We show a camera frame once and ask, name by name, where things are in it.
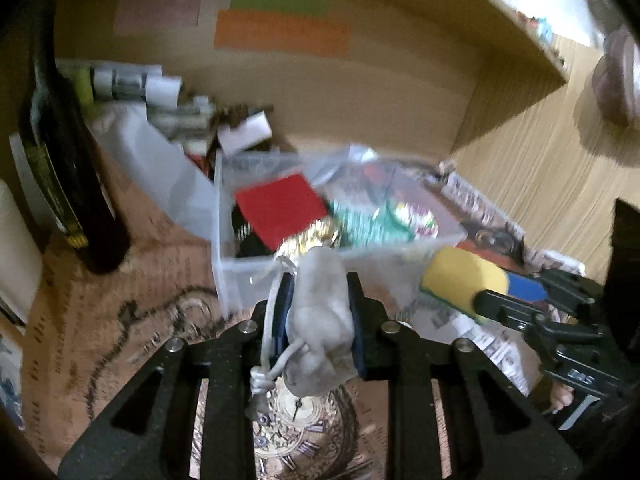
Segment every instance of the yellow sponge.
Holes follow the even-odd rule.
[[[477,254],[449,246],[435,254],[420,281],[421,290],[448,301],[477,320],[484,318],[475,313],[473,300],[486,288],[506,294],[509,288],[507,273]]]

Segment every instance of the white cloth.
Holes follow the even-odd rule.
[[[264,316],[260,366],[251,370],[254,396],[248,415],[255,420],[268,411],[266,393],[274,389],[280,374],[297,397],[322,396],[357,374],[351,355],[354,329],[347,277],[337,252],[314,247],[300,258],[299,266],[284,256],[274,265],[278,274]],[[275,298],[285,267],[295,276],[286,325],[289,347],[269,368]]]
[[[292,394],[321,396],[356,375],[347,275],[337,251],[314,247],[300,259],[287,337],[305,343],[284,368]]]

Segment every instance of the metal screw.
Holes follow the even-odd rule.
[[[385,321],[381,328],[385,334],[397,334],[400,332],[400,325],[395,321]]]
[[[173,337],[164,344],[164,347],[172,354],[175,354],[176,352],[182,350],[183,346],[184,341],[178,337]]]
[[[238,330],[243,334],[251,334],[258,329],[258,324],[253,319],[238,323]]]
[[[460,339],[456,339],[456,348],[465,354],[472,352],[476,345],[474,345],[470,339],[466,337],[461,337]]]

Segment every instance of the green paper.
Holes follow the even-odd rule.
[[[326,16],[325,0],[231,0],[230,8],[301,14],[316,18]]]
[[[405,244],[414,240],[414,233],[396,220],[388,202],[375,215],[330,202],[329,213],[342,230],[341,247]]]

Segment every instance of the paper roll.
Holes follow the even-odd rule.
[[[42,255],[3,180],[0,180],[0,248],[0,297],[26,323],[40,286]]]

